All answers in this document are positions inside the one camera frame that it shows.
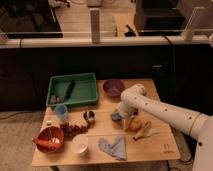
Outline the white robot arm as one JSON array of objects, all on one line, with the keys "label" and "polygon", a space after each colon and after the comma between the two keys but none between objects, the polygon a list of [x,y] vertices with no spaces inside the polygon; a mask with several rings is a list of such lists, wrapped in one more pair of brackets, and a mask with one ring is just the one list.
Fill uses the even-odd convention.
[{"label": "white robot arm", "polygon": [[150,99],[142,84],[125,89],[118,104],[118,113],[123,118],[131,116],[136,109],[152,114],[195,139],[192,171],[213,171],[213,116]]}]

